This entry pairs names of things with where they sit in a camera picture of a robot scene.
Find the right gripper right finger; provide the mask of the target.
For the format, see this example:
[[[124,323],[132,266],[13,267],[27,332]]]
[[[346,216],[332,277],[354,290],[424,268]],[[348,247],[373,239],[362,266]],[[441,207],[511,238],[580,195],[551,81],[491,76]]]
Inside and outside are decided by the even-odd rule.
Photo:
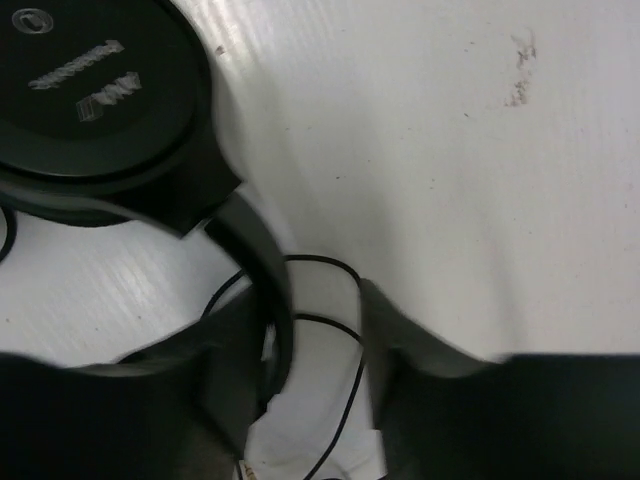
[[[488,362],[360,284],[375,428],[391,479],[635,479],[639,359],[514,354]]]

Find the black Panasonic wired headphones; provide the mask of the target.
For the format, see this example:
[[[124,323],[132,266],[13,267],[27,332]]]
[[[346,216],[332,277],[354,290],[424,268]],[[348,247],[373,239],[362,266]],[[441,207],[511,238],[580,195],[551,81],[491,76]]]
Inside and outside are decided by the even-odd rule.
[[[280,295],[263,346],[280,367],[278,395],[294,356],[287,259],[239,192],[214,96],[210,55],[170,1],[1,5],[2,209],[88,228],[139,221],[176,238],[203,231],[249,288]]]

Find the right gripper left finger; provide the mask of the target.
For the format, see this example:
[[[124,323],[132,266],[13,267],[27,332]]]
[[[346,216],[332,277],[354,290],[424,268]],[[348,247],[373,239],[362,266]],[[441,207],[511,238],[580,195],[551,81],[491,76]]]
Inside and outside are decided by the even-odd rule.
[[[263,358],[280,295],[249,288],[116,363],[1,356],[5,479],[227,477],[280,390]]]

